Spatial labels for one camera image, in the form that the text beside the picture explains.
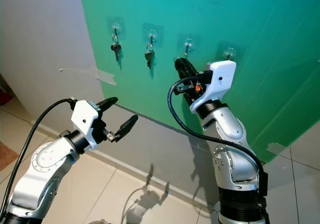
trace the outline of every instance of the green board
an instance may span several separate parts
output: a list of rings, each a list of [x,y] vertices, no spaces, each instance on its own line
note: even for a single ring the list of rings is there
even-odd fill
[[[243,122],[258,157],[276,155],[269,143],[289,146],[320,119],[320,0],[82,0],[96,66],[115,75],[102,82],[105,97],[179,128],[167,106],[178,79],[174,57],[192,38],[189,60],[198,71],[236,50],[237,68],[225,95]],[[112,22],[120,24],[120,63],[111,51]],[[148,28],[155,27],[155,63],[144,56]],[[182,96],[174,106],[187,125],[201,131]]]

